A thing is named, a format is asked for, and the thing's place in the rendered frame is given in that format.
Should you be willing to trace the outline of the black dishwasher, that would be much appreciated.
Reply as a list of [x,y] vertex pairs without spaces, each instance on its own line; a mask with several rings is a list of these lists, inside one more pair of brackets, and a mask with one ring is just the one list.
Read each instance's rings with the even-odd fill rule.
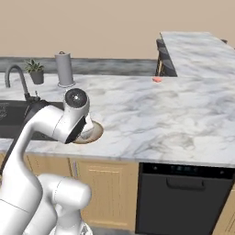
[[[201,191],[169,188],[167,178],[204,182]],[[235,182],[235,169],[142,162],[135,232],[140,235],[212,235]]]

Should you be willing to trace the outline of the light wood cabinet door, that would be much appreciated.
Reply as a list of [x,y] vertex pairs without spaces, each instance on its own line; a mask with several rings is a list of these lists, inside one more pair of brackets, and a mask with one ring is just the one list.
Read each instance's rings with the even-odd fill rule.
[[91,226],[135,229],[139,165],[134,162],[77,162],[78,177],[92,189],[90,204],[82,211]]
[[29,170],[35,175],[53,173],[62,176],[72,176],[71,165],[68,158],[26,154],[25,161]]

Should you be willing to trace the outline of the grey object in sink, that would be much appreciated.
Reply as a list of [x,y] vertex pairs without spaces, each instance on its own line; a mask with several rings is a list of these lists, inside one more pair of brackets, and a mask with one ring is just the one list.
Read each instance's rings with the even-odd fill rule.
[[6,117],[6,108],[9,106],[9,103],[0,103],[0,120]]

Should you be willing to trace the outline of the dark grey sink basin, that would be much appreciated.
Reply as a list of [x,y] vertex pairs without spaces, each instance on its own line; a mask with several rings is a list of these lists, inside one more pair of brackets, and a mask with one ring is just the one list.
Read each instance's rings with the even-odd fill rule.
[[0,139],[13,139],[20,131],[26,114],[32,109],[32,104],[21,100],[0,100],[9,103],[6,117],[0,120]]

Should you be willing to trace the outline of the dark bar stool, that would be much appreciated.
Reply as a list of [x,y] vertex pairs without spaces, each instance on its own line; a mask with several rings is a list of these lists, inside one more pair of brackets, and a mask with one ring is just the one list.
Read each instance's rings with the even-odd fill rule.
[[166,49],[162,39],[156,39],[157,50],[159,52],[156,76],[172,76],[176,77],[177,73],[171,61],[168,50]]

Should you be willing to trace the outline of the green plant in grey pot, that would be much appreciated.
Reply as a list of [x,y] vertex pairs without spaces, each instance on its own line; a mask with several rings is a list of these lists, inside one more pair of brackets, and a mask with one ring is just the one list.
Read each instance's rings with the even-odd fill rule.
[[25,70],[29,73],[34,84],[44,83],[44,66],[33,59],[26,61]]

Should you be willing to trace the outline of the grey paper towel roll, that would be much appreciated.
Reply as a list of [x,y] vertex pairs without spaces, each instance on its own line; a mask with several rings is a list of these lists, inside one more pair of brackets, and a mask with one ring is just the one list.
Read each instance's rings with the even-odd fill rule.
[[56,67],[59,76],[58,86],[70,87],[74,85],[71,54],[60,51],[55,55]]

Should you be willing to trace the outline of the dark grey sink faucet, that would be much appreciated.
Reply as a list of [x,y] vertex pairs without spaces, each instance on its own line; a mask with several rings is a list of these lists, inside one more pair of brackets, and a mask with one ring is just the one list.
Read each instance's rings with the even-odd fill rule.
[[24,91],[24,97],[26,99],[27,102],[31,103],[31,102],[38,102],[40,100],[40,98],[38,96],[31,96],[29,91],[28,91],[28,87],[26,84],[26,80],[25,80],[25,76],[22,72],[22,69],[16,65],[10,65],[7,67],[6,72],[5,72],[5,84],[6,84],[6,88],[10,87],[10,73],[13,69],[16,69],[18,74],[19,74],[19,78],[23,87],[23,91]]

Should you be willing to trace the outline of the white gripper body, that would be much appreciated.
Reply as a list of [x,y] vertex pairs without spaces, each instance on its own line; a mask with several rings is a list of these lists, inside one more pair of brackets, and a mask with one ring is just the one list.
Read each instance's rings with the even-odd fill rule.
[[93,129],[94,129],[93,121],[92,121],[90,115],[87,115],[85,118],[85,125],[84,125],[82,132],[88,133],[88,132],[92,131]]

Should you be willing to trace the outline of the tan round bowl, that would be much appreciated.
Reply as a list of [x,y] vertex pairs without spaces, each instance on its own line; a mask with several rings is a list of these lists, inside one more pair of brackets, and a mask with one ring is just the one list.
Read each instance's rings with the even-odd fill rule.
[[87,144],[87,143],[91,143],[91,142],[94,142],[94,141],[98,140],[103,135],[104,129],[96,121],[93,121],[93,125],[94,125],[94,129],[92,130],[92,133],[91,133],[89,138],[83,139],[81,136],[79,136],[74,141],[74,143],[76,143],[76,144]]

